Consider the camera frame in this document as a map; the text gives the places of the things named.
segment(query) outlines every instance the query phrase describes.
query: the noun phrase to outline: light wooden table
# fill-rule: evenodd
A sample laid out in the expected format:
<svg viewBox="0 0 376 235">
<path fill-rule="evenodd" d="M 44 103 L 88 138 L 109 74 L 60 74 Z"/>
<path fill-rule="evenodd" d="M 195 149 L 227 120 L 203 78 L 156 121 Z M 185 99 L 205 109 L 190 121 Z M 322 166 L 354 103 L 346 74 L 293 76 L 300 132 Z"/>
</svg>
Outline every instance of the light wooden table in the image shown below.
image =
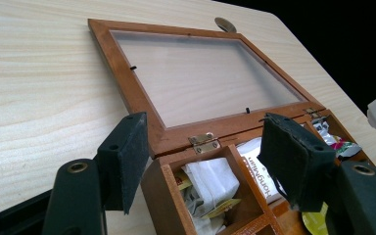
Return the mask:
<svg viewBox="0 0 376 235">
<path fill-rule="evenodd" d="M 220 30 L 230 20 L 341 121 L 376 164 L 376 130 L 275 16 L 205 1 L 0 1 L 0 211 L 52 188 L 58 168 L 92 159 L 128 112 L 87 19 Z M 110 234 L 155 234 L 139 189 Z"/>
</svg>

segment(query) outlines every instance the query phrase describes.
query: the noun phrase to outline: wooden box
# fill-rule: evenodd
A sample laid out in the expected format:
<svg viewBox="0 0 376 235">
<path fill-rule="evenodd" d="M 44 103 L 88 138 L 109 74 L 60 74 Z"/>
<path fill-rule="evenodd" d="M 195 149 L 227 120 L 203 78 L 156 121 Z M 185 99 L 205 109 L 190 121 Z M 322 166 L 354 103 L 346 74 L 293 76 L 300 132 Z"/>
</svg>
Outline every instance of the wooden box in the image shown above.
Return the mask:
<svg viewBox="0 0 376 235">
<path fill-rule="evenodd" d="M 284 199 L 267 204 L 236 145 L 262 134 L 264 115 L 312 125 L 354 142 L 335 116 L 240 33 L 143 23 L 88 21 L 130 113 L 146 112 L 153 162 L 141 187 L 158 234 L 196 234 L 174 174 L 188 163 L 226 158 L 239 205 L 218 234 L 306 234 Z M 352 161 L 369 161 L 358 152 Z"/>
</svg>

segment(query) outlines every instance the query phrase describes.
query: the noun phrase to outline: wooden lid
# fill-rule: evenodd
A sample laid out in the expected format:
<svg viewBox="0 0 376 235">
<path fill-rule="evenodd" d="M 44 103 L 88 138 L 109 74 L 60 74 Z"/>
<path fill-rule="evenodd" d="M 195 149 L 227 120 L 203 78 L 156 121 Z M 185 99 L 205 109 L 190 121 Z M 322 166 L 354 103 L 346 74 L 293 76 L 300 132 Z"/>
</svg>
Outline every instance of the wooden lid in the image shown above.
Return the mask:
<svg viewBox="0 0 376 235">
<path fill-rule="evenodd" d="M 183 151 L 190 137 L 227 137 L 323 110 L 240 33 L 89 20 L 131 114 L 146 112 L 153 158 Z"/>
</svg>

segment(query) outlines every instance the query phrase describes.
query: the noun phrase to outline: glass pane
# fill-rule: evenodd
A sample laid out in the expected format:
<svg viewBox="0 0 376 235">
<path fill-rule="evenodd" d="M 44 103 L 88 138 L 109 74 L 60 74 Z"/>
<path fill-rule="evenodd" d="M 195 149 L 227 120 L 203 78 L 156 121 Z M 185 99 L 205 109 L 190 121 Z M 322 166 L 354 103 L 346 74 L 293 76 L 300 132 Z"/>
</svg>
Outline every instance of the glass pane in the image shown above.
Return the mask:
<svg viewBox="0 0 376 235">
<path fill-rule="evenodd" d="M 303 99 L 239 39 L 112 31 L 166 127 Z"/>
</svg>

